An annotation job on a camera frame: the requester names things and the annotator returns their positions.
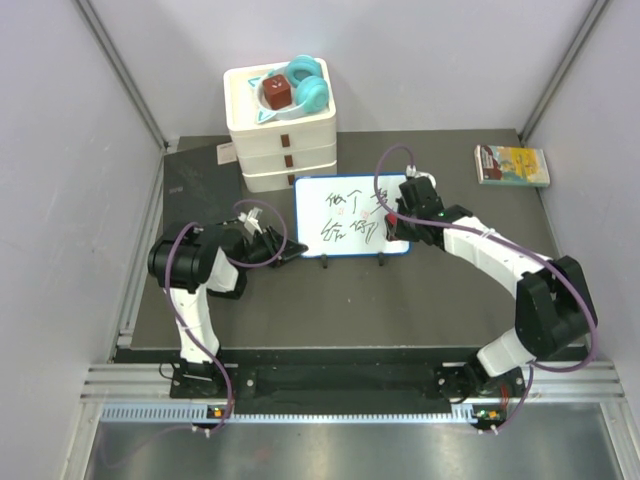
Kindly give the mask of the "red black whiteboard eraser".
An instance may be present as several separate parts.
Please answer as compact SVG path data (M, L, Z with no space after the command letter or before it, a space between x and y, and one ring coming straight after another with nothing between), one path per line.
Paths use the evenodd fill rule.
M386 240L396 241L397 217L393 214L387 214L384 221L386 226Z

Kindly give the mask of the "blue framed whiteboard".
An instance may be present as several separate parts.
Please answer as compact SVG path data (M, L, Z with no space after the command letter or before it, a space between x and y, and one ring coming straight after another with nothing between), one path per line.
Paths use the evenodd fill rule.
M305 258L404 255L407 241L388 241L384 223L387 211L380 205L374 187L388 206L395 208L399 185L397 174L300 177L294 183L297 241L306 245Z

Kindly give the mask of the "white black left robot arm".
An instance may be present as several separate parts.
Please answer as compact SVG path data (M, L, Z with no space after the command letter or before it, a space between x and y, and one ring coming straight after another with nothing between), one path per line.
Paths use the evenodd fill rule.
M147 269L166 295L181 342L173 366L172 398L220 398L230 379L219 360L208 298L238 300L247 271L278 268L309 247L268 226L247 238L237 227L174 223L155 241Z

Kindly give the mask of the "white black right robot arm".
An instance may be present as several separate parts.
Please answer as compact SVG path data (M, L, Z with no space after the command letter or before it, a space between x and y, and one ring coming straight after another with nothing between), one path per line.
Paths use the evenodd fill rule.
M531 252L484 225L469 210L443 205L428 177L399 186L387 213L390 241L423 242L462 259L500 284L515 301L514 325L480 348L463 367L467 392L492 394L504 375L545 361L597 328L581 265Z

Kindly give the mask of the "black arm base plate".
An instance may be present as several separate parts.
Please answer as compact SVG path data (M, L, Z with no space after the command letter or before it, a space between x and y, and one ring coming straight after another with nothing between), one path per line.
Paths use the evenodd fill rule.
M364 412L382 407L418 408L458 404L467 398L513 399L524 392L523 376L514 369L480 386L461 366L432 368L427 364L335 364L243 366L198 380L176 372L173 398L231 398L237 411Z

